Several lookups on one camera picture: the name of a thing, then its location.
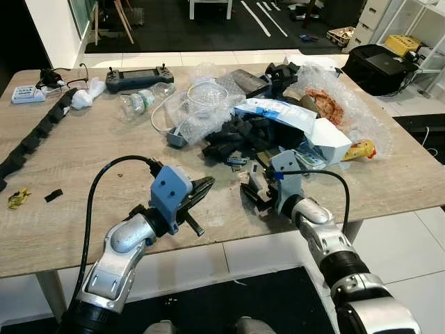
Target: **yellow box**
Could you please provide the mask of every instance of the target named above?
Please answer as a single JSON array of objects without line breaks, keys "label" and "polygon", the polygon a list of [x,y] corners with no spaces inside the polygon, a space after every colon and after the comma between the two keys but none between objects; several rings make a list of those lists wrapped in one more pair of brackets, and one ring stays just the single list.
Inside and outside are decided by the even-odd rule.
[{"label": "yellow box", "polygon": [[402,57],[409,51],[417,51],[420,44],[417,38],[405,35],[389,35],[385,40],[385,45]]}]

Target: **white tape line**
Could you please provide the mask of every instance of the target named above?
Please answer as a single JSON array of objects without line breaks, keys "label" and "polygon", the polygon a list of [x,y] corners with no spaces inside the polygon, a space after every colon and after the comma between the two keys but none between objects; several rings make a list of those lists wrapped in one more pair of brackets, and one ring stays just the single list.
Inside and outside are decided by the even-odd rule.
[{"label": "white tape line", "polygon": [[265,10],[263,7],[261,7],[261,5],[259,4],[259,2],[257,2],[257,5],[258,5],[258,7],[260,7],[260,9],[263,11],[263,13],[266,14],[267,17],[273,22],[273,24],[274,24],[275,26],[277,26],[277,28],[283,33],[283,35],[285,35],[286,37],[288,37],[288,36],[287,36],[287,33],[285,33],[284,30],[281,29],[281,26],[279,26],[278,23],[275,22],[275,20],[269,15],[269,13],[267,13],[266,10]]},{"label": "white tape line", "polygon": [[277,5],[275,5],[275,2],[271,2],[271,4],[272,4],[272,6],[273,6],[276,10],[281,10],[281,9],[278,8]]},{"label": "white tape line", "polygon": [[267,35],[267,37],[270,37],[269,30],[267,30],[267,28],[266,28],[266,26],[264,26],[263,22],[260,21],[260,19],[255,15],[254,12],[252,12],[252,10],[249,8],[249,6],[243,0],[241,0],[241,3],[243,4],[244,8],[251,14],[251,16],[253,16],[255,21],[257,21],[258,25],[261,27],[261,29],[263,29],[263,31]]},{"label": "white tape line", "polygon": [[265,1],[263,1],[263,6],[264,6],[267,10],[269,10],[269,11],[272,10],[272,9],[270,9],[270,7],[269,7],[269,5],[267,4],[267,2],[265,2]]}]

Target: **yellow object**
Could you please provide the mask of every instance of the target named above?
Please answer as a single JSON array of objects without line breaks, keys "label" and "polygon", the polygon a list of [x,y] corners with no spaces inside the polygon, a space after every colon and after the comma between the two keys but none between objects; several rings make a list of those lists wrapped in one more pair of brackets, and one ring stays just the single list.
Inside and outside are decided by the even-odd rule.
[{"label": "yellow object", "polygon": [[359,157],[372,159],[377,152],[372,141],[359,141],[352,144],[342,161],[347,161]]},{"label": "yellow object", "polygon": [[17,193],[14,193],[14,195],[8,198],[8,208],[14,210],[18,209],[20,205],[26,202],[30,194],[31,192],[28,188],[21,188]]},{"label": "yellow object", "polygon": [[385,40],[385,45],[401,57],[409,51],[417,51],[420,44],[417,38],[405,35],[389,35]]}]

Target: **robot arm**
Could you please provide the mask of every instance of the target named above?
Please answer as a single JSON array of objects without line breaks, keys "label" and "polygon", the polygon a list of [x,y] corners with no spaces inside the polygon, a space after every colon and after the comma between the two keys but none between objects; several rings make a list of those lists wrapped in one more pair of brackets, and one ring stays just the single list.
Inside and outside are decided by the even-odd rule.
[{"label": "robot arm", "polygon": [[198,236],[204,233],[188,210],[205,197],[215,180],[204,177],[192,181],[179,167],[155,160],[150,163],[155,180],[149,208],[135,207],[125,221],[108,231],[104,253],[63,315],[57,333],[114,333],[133,285],[136,265],[146,248],[167,232],[177,233],[184,221]]},{"label": "robot arm", "polygon": [[334,222],[332,213],[301,190],[301,175],[283,172],[300,170],[292,151],[270,159],[268,197],[253,166],[249,184],[242,189],[260,210],[273,206],[300,229],[309,250],[331,289],[342,334],[419,334],[410,311],[397,302],[381,279],[363,263],[348,238]]}]

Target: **white tile floor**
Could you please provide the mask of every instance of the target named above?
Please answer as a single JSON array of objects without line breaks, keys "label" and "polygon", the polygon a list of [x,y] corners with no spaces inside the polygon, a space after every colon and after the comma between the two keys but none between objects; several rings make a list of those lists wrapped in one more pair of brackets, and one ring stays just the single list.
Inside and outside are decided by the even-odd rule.
[{"label": "white tile floor", "polygon": [[[174,52],[157,54],[86,54],[89,67],[152,67],[237,63],[279,63],[298,50]],[[329,55],[341,67],[346,55]],[[391,116],[444,112],[444,105],[428,100],[415,89],[376,101]],[[369,219],[355,247],[372,272],[378,274],[394,296],[420,323],[423,334],[445,333],[445,213],[432,208]],[[304,265],[337,332],[329,289],[323,284],[306,241],[299,232],[189,248],[144,257],[138,266],[131,301]],[[67,300],[74,288],[76,269],[60,271]],[[14,319],[46,317],[49,308],[34,276],[0,281],[0,324]]]}]

